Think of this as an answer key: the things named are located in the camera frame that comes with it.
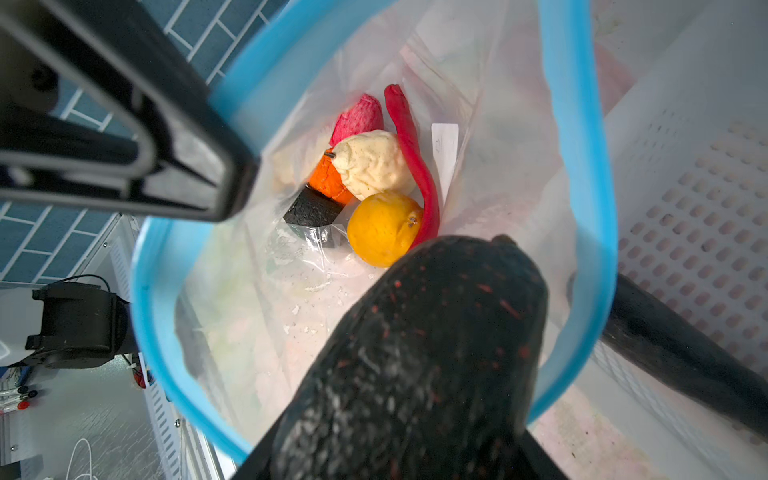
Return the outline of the white plastic mesh basket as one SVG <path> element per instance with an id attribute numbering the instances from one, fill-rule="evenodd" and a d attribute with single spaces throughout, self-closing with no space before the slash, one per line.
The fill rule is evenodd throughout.
<path id="1" fill-rule="evenodd" d="M 601 1 L 597 44 L 633 85 L 606 118 L 619 272 L 767 372 L 767 5 Z M 579 389 L 642 478 L 763 479 L 767 445 L 598 345 Z"/>

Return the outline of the cream toy food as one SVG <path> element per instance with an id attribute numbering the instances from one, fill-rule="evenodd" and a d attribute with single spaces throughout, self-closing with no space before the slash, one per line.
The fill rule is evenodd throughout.
<path id="1" fill-rule="evenodd" d="M 332 151 L 332 163 L 343 184 L 360 201 L 386 191 L 409 194 L 416 188 L 398 137 L 391 132 L 361 133 Z"/>

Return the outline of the pink toy fruit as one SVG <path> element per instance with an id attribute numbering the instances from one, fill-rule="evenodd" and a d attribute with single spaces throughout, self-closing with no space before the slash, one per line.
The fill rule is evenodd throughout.
<path id="1" fill-rule="evenodd" d="M 375 97 L 364 94 L 355 105 L 337 118 L 329 145 L 334 148 L 349 137 L 383 129 L 384 119 L 380 102 Z"/>

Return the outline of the yellow toy fruit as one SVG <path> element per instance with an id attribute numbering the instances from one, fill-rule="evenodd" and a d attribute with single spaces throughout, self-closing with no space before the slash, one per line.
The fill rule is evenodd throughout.
<path id="1" fill-rule="evenodd" d="M 347 225 L 347 237 L 364 262 L 388 268 L 409 251 L 422 217 L 422 207 L 409 196 L 377 193 L 357 206 Z"/>

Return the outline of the orange toy fruit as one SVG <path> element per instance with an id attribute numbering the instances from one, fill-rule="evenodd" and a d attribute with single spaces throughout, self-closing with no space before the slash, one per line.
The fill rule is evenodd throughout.
<path id="1" fill-rule="evenodd" d="M 328 199 L 346 206 L 356 197 L 343 184 L 340 174 L 332 163 L 333 158 L 333 151 L 327 149 L 313 171 L 308 186 Z"/>

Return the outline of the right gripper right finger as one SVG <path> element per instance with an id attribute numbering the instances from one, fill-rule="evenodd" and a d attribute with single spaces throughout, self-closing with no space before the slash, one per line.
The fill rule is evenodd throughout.
<path id="1" fill-rule="evenodd" d="M 518 448 L 518 478 L 526 480 L 568 480 L 568 477 L 526 430 Z"/>

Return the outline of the dark brown toy food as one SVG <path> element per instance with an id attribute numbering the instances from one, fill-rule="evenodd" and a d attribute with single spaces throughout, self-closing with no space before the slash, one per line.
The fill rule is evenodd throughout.
<path id="1" fill-rule="evenodd" d="M 334 223 L 344 206 L 305 186 L 283 215 L 289 225 L 300 227 L 324 227 Z"/>

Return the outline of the black toy avocado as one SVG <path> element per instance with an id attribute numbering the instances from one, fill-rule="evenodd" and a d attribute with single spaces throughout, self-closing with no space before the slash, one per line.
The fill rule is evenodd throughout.
<path id="1" fill-rule="evenodd" d="M 548 288 L 508 236 L 444 236 L 341 318 L 286 407 L 275 479 L 522 479 Z"/>

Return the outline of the red toy chili pepper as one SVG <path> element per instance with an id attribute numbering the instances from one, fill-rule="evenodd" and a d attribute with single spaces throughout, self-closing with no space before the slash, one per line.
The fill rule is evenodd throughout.
<path id="1" fill-rule="evenodd" d="M 384 90 L 384 97 L 400 149 L 424 201 L 420 230 L 411 245 L 414 249 L 437 236 L 440 226 L 440 197 L 435 180 L 421 156 L 419 132 L 402 88 L 397 84 L 388 85 Z"/>

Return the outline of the clear zip top bag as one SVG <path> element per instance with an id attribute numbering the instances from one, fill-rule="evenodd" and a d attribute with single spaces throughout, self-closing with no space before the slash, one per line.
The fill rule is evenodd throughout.
<path id="1" fill-rule="evenodd" d="M 618 225 L 595 1 L 293 1 L 211 103 L 261 156 L 219 223 L 151 217 L 139 342 L 182 414 L 243 462 L 342 315 L 389 266 L 354 209 L 436 191 L 444 235 L 506 234 L 549 289 L 529 417 L 574 382 L 616 285 Z"/>

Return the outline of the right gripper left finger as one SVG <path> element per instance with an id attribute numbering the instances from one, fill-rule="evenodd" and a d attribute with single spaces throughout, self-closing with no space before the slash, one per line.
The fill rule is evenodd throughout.
<path id="1" fill-rule="evenodd" d="M 279 431 L 281 419 L 276 419 L 254 450 L 238 467 L 232 480 L 271 480 L 271 460 L 275 438 Z"/>

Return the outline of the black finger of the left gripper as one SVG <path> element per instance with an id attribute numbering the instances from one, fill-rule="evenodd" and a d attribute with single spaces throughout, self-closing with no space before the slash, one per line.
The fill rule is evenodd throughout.
<path id="1" fill-rule="evenodd" d="M 136 1 L 1 5 L 5 200 L 219 222 L 258 159 Z"/>

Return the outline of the black toy eggplant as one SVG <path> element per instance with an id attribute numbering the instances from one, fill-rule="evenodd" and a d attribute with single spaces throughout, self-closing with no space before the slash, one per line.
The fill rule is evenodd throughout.
<path id="1" fill-rule="evenodd" d="M 601 341 L 668 388 L 767 440 L 767 381 L 624 275 Z"/>

